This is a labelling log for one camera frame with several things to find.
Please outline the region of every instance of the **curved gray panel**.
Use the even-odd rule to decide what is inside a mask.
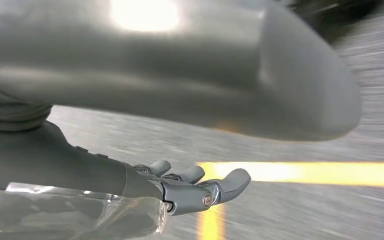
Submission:
[[[347,66],[271,0],[0,0],[0,91],[281,140],[361,114]]]

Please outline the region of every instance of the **robotic hand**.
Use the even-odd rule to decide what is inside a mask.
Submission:
[[[133,167],[162,190],[162,201],[170,216],[205,211],[211,206],[233,200],[251,182],[251,176],[241,168],[233,170],[223,180],[198,183],[205,175],[200,166],[193,166],[179,174],[166,174],[172,168],[166,160],[150,166],[139,164]]]

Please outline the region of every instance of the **gray fabric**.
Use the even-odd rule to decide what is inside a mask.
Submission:
[[[0,131],[24,131],[40,126],[51,113],[49,104],[24,103],[0,91]]]

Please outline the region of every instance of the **dark object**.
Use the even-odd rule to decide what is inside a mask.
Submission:
[[[326,41],[333,43],[352,24],[372,13],[384,0],[278,0],[298,14]]]

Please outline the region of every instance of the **gray plastic housing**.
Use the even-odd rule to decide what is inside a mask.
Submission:
[[[27,131],[0,131],[0,189],[10,183],[163,199],[132,166],[71,146],[50,122]]]
[[[347,65],[273,0],[0,0],[0,93],[8,131],[50,105],[293,141],[361,116]]]

